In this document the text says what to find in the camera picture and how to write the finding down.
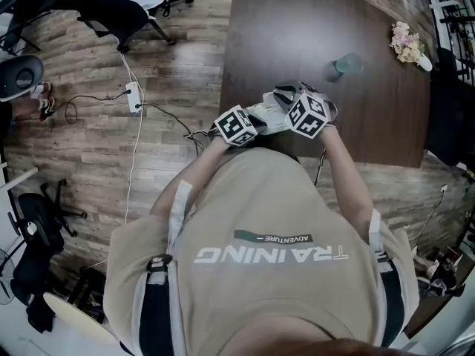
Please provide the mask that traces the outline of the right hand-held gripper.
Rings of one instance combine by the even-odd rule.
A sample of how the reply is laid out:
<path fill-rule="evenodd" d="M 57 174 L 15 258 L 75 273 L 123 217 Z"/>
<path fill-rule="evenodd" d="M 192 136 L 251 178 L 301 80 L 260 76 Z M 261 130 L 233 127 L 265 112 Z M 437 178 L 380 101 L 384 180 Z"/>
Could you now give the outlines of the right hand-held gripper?
<path fill-rule="evenodd" d="M 333 126 L 338 115 L 330 98 L 310 85 L 297 81 L 278 83 L 277 102 L 286 114 L 289 128 L 302 136 L 314 139 L 325 126 Z"/>

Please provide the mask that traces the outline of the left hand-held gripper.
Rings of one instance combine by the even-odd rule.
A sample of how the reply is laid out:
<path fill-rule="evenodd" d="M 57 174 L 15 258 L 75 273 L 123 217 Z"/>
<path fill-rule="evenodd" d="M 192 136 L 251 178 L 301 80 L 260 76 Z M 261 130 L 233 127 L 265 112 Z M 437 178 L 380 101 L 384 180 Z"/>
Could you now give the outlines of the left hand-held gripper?
<path fill-rule="evenodd" d="M 234 147 L 242 147 L 257 135 L 267 134 L 267 124 L 257 117 L 265 117 L 266 105 L 261 102 L 245 108 L 236 105 L 221 114 L 214 125 L 224 140 Z"/>

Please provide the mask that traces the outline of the green cloth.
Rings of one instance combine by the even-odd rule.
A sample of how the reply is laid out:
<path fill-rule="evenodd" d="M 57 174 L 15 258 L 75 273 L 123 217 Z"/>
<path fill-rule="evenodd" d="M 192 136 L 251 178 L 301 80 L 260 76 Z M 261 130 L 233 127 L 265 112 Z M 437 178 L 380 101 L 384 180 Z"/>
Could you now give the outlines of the green cloth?
<path fill-rule="evenodd" d="M 268 92 L 263 94 L 263 101 L 266 105 L 265 117 L 257 117 L 267 124 L 267 135 L 276 134 L 282 131 L 289 130 L 289 126 L 286 123 L 286 115 L 289 111 L 283 111 L 277 102 L 277 92 Z"/>

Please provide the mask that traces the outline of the person's right forearm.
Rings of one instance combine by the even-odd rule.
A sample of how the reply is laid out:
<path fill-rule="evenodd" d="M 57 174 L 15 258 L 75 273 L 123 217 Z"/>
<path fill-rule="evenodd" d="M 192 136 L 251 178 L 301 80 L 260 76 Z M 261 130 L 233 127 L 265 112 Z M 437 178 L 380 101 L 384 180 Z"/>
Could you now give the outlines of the person's right forearm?
<path fill-rule="evenodd" d="M 368 243 L 373 201 L 367 186 L 336 127 L 325 126 L 318 138 L 326 150 L 341 215 Z"/>

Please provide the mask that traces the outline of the person's left forearm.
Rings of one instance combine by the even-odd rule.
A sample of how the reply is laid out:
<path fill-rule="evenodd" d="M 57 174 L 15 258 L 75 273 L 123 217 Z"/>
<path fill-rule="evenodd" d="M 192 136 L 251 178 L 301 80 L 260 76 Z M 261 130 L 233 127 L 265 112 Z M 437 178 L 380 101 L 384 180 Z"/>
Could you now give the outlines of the person's left forearm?
<path fill-rule="evenodd" d="M 232 157 L 226 153 L 229 147 L 230 144 L 222 137 L 215 137 L 196 159 L 167 184 L 152 205 L 150 215 L 170 217 L 175 195 L 182 181 L 192 186 L 184 210 L 184 213 L 187 214 L 218 168 Z"/>

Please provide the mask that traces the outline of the teal glass cup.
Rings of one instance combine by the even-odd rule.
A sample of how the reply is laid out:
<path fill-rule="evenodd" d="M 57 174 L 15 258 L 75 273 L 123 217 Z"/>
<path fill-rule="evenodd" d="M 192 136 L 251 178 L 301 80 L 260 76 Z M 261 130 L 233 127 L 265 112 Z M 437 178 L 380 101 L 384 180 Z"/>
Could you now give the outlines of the teal glass cup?
<path fill-rule="evenodd" d="M 363 61 L 356 53 L 348 53 L 334 62 L 335 70 L 341 75 L 359 73 L 363 69 Z"/>

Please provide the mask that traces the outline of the person's beige t-shirt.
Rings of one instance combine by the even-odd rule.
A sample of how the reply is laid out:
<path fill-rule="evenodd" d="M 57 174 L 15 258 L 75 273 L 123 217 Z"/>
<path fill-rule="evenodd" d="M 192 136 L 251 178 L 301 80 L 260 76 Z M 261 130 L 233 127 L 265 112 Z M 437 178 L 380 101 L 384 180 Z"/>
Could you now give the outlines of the person's beige t-shirt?
<path fill-rule="evenodd" d="M 327 207 L 299 163 L 253 148 L 217 170 L 192 217 L 148 215 L 112 233 L 105 314 L 119 341 L 145 356 L 147 268 L 169 254 L 166 319 L 180 355 L 218 356 L 243 330 L 285 318 L 382 346 L 386 328 L 407 325 L 419 293 L 406 233 L 373 224 L 381 254 Z"/>

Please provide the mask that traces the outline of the long white power strip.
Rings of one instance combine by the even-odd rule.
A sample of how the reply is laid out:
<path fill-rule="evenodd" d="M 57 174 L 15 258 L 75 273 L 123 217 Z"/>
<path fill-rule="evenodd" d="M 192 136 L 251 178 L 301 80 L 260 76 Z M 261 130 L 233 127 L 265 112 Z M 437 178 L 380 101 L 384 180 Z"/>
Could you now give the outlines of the long white power strip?
<path fill-rule="evenodd" d="M 139 113 L 143 106 L 141 88 L 137 82 L 129 82 L 125 88 L 130 113 Z"/>

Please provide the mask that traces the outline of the pink flower bouquet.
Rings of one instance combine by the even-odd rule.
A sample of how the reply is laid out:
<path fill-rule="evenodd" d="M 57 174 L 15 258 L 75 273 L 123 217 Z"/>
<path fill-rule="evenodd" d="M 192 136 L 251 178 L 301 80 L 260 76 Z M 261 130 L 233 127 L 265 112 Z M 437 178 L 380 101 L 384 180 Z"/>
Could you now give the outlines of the pink flower bouquet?
<path fill-rule="evenodd" d="M 420 41 L 419 34 L 411 32 L 410 26 L 405 22 L 397 21 L 392 24 L 389 46 L 401 63 L 419 65 L 424 55 L 424 45 Z"/>

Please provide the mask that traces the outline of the white and black office chair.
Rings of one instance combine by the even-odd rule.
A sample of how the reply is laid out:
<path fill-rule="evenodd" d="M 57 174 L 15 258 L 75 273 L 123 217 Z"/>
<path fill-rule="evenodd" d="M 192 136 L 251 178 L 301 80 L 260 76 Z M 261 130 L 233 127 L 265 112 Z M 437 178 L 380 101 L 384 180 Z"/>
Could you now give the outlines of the white and black office chair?
<path fill-rule="evenodd" d="M 0 102 L 31 91 L 43 75 L 44 65 L 38 56 L 23 55 L 0 62 Z"/>

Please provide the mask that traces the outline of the round beige side table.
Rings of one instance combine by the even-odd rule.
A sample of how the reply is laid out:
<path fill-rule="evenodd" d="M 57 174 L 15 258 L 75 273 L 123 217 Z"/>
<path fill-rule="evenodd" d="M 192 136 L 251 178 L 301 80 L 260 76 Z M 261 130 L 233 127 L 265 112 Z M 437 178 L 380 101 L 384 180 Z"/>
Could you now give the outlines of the round beige side table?
<path fill-rule="evenodd" d="M 68 325 L 105 344 L 115 344 L 117 339 L 102 324 L 54 294 L 45 292 L 43 299 L 55 315 Z"/>

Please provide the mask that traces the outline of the black bag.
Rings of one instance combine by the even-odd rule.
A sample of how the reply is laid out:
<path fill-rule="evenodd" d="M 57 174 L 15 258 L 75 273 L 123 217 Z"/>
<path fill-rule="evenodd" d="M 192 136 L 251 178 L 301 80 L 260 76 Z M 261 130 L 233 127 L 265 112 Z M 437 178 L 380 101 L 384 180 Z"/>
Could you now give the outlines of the black bag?
<path fill-rule="evenodd" d="M 40 334 L 52 332 L 54 312 L 45 302 L 43 296 L 35 296 L 26 309 L 28 323 Z"/>

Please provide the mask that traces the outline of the black standing fan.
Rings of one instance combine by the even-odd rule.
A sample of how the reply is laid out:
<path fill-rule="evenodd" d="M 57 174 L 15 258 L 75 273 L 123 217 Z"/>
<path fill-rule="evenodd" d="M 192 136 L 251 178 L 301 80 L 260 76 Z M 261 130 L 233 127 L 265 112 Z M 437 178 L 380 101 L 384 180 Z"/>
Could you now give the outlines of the black standing fan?
<path fill-rule="evenodd" d="M 15 265 L 11 257 L 2 249 L 0 249 L 0 305 L 9 304 L 14 294 L 11 289 L 11 281 L 13 279 L 13 272 Z"/>

